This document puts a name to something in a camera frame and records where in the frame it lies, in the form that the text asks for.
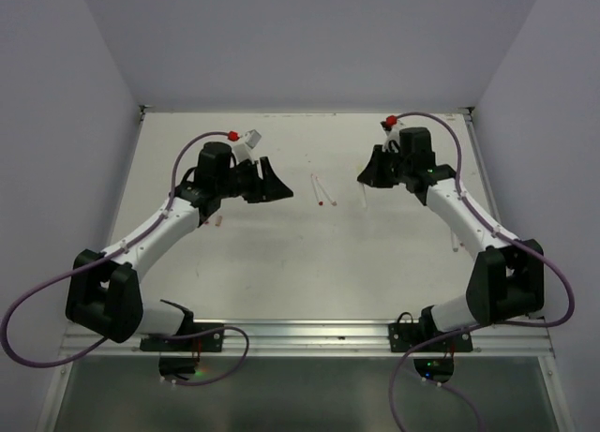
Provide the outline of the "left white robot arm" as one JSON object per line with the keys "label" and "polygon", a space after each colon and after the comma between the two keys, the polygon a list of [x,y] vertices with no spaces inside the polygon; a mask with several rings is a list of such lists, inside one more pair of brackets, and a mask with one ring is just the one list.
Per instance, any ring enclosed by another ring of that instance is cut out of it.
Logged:
{"label": "left white robot arm", "polygon": [[141,283],[180,240],[202,226],[226,199],[280,201],[293,191],[263,156],[245,144],[207,142],[190,180],[176,182],[160,208],[134,232],[99,252],[82,251],[73,264],[66,317],[115,343],[134,335],[160,337],[174,350],[194,340],[193,313],[168,300],[144,300]]}

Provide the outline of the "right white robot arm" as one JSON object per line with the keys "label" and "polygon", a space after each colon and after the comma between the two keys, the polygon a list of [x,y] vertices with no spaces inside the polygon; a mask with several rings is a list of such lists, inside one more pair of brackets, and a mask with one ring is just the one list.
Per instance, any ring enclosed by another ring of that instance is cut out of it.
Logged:
{"label": "right white robot arm", "polygon": [[438,350],[451,331],[493,323],[540,310],[545,300],[542,247],[526,241],[523,251],[517,236],[487,213],[474,214],[471,201],[448,164],[439,164],[425,127],[394,128],[383,143],[374,146],[358,182],[374,188],[403,185],[436,214],[464,245],[474,260],[463,295],[423,309],[417,337],[423,347]]}

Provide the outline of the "white pen red tip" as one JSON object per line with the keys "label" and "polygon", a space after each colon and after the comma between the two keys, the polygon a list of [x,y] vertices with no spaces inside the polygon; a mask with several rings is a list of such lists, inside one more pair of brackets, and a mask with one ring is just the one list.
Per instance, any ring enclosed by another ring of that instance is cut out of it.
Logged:
{"label": "white pen red tip", "polygon": [[323,206],[323,191],[321,189],[318,178],[313,173],[310,175],[310,182],[312,185],[312,189],[313,189],[313,193],[314,193],[316,202],[318,203],[319,206]]}

